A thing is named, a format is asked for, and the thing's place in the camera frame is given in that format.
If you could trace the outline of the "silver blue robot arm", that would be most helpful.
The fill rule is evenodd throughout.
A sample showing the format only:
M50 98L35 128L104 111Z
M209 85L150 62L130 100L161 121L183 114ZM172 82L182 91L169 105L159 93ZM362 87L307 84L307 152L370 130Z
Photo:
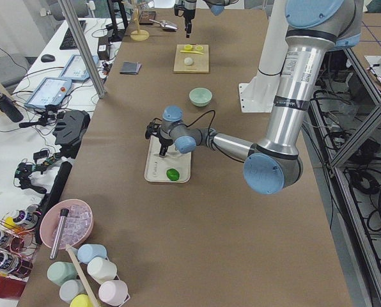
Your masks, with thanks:
M187 154L205 145L244 161L244 178L261 194L274 194L294 184L302 174L296 141L309 108L325 53L353 47L361 36L362 1L276 1L270 23L280 24L286 56L278 68L280 82L274 93L266 136L252 143L218 133L213 128L193 129L182 120L177 106L165 108L160 123L151 122L146 139L156 137L160 154L170 145Z
M204 0L210 11L218 16L223 12L225 6L237 3L231 0ZM186 38L190 38L192 32L192 20L196 14L196 0L176 0L174 4L174 13L177 17L184 18Z

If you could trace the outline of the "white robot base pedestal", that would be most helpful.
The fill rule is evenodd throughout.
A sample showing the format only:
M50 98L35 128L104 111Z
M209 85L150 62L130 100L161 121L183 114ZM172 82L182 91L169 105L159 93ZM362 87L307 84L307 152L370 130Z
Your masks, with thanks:
M288 50L286 3L286 0L274 1L257 74L249 83L238 85L243 113L269 113L272 110Z

